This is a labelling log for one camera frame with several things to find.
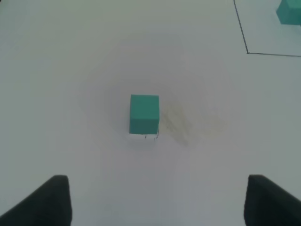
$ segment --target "green block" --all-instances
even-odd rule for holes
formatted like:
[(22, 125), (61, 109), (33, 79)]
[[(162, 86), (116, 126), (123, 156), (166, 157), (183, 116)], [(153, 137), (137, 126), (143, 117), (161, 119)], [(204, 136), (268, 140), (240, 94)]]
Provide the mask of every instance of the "green block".
[(282, 0), (277, 16), (282, 24), (301, 25), (301, 0)]
[(159, 120), (159, 96), (131, 95), (130, 133), (157, 134)]

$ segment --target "white table surface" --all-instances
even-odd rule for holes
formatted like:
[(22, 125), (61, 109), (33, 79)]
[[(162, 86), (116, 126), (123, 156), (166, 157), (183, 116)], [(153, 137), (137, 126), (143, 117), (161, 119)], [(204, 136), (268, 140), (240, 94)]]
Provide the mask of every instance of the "white table surface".
[[(0, 214), (65, 174), (73, 226), (243, 226), (249, 174), (301, 198), (300, 85), (231, 0), (3, 0)], [(177, 130), (129, 140), (139, 93)]]

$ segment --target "black line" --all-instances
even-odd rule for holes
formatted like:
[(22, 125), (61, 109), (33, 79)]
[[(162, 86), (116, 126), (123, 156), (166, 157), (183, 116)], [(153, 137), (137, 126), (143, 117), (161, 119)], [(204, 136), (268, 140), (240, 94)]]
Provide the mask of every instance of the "black line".
[(280, 57), (301, 57), (299, 55), (285, 55), (285, 54), (272, 54), (272, 53), (248, 53), (255, 55), (268, 55), (268, 56), (280, 56)]
[[(237, 8), (236, 8), (235, 0), (233, 0), (233, 2), (234, 2), (234, 7), (235, 7), (235, 11), (236, 11), (238, 22), (239, 22), (241, 34), (243, 35), (244, 43), (245, 43), (245, 46), (246, 46), (246, 39), (245, 39), (245, 35), (244, 35), (244, 32), (243, 32), (243, 27), (241, 26), (241, 22), (240, 22), (240, 19), (239, 19), (239, 15), (238, 15), (238, 11), (237, 11)], [(248, 46), (246, 46), (246, 53), (249, 53)]]

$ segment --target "cube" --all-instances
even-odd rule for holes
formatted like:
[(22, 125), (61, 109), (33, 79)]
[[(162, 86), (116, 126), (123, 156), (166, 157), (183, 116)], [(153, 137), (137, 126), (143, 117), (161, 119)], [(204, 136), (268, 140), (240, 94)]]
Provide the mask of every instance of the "cube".
[(159, 120), (159, 96), (131, 95), (131, 134), (157, 134)]
[(282, 0), (277, 16), (281, 24), (301, 25), (301, 0)]

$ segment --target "teal cube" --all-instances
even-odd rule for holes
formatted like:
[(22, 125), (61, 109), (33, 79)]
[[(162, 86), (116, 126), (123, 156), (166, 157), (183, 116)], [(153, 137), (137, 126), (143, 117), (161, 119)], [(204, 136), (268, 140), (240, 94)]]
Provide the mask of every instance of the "teal cube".
[(130, 133), (157, 134), (159, 120), (159, 96), (131, 95)]
[(281, 24), (301, 25), (301, 0), (282, 0), (277, 16)]

